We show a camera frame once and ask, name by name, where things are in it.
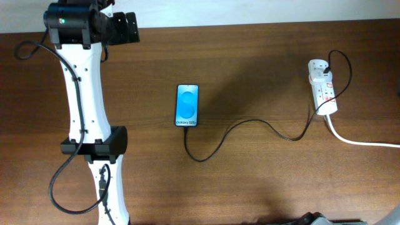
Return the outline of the blue screen smartphone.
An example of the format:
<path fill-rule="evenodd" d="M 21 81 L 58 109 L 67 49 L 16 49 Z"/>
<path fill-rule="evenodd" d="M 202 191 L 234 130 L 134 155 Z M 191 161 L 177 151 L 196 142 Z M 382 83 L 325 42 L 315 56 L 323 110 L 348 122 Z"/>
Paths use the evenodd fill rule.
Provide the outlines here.
<path fill-rule="evenodd" d="M 175 125 L 196 127 L 198 125 L 199 86 L 180 84 L 177 86 Z"/>

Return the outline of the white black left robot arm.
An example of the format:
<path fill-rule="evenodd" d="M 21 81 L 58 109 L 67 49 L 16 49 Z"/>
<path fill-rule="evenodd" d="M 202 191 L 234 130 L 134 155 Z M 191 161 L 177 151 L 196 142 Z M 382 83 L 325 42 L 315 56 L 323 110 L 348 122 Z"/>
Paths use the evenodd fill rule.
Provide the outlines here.
<path fill-rule="evenodd" d="M 130 224 L 124 202 L 122 164 L 128 146 L 124 126 L 108 122 L 101 62 L 108 46 L 138 43 L 133 12 L 113 12 L 114 1 L 59 1 L 49 5 L 44 24 L 59 58 L 67 89 L 70 128 L 61 152 L 81 155 L 96 188 L 99 224 Z"/>

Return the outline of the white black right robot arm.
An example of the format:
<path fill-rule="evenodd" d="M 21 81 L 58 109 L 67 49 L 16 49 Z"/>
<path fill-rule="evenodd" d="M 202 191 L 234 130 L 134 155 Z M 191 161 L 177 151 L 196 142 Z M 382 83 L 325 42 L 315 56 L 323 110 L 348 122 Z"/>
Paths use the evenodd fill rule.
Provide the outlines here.
<path fill-rule="evenodd" d="M 368 225 L 366 221 L 330 221 L 321 213 L 307 212 L 300 219 L 286 222 L 284 225 Z M 399 204 L 374 225 L 399 225 Z"/>

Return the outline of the white usb charger adapter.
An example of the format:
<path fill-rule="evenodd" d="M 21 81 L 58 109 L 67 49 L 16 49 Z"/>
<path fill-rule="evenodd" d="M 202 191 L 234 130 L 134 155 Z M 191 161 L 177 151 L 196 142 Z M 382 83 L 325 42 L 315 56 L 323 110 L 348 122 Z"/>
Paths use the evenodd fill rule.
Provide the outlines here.
<path fill-rule="evenodd" d="M 328 83 L 333 80 L 331 71 L 325 72 L 326 68 L 322 66 L 309 68 L 309 82 L 312 85 L 319 83 Z"/>

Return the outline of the white power strip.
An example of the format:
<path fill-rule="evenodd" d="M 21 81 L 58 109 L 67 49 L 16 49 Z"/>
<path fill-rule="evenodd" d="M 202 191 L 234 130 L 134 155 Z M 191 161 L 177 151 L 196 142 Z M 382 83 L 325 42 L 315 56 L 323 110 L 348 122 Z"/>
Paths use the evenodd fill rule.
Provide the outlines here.
<path fill-rule="evenodd" d="M 307 66 L 308 69 L 311 67 L 316 68 L 318 66 L 327 68 L 328 62 L 322 59 L 312 59 L 309 61 Z M 334 99 L 335 94 L 332 81 L 319 83 L 317 85 L 311 84 L 311 88 L 317 115 L 330 115 L 338 110 L 336 100 Z"/>

